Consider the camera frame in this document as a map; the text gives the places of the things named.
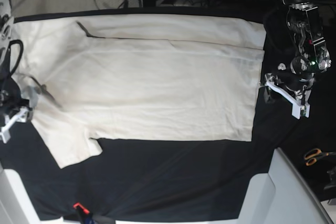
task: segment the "black tablecloth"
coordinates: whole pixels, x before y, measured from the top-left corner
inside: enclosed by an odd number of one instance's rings
[[[336,40],[329,29],[325,35],[333,58],[332,41]],[[263,71],[281,57],[266,39]],[[328,182],[325,172],[333,160],[306,169],[302,155],[316,146],[336,150],[334,69],[314,87],[308,119],[292,117],[286,101],[265,104],[260,89],[252,142],[99,140],[100,156],[59,169],[34,127],[16,124],[10,142],[0,143],[0,161],[5,168],[19,172],[42,220],[74,213],[72,205],[78,201],[92,212],[116,220],[236,219],[249,180],[268,172],[273,151],[279,146],[318,196],[328,198],[332,193],[325,194],[321,188]]]

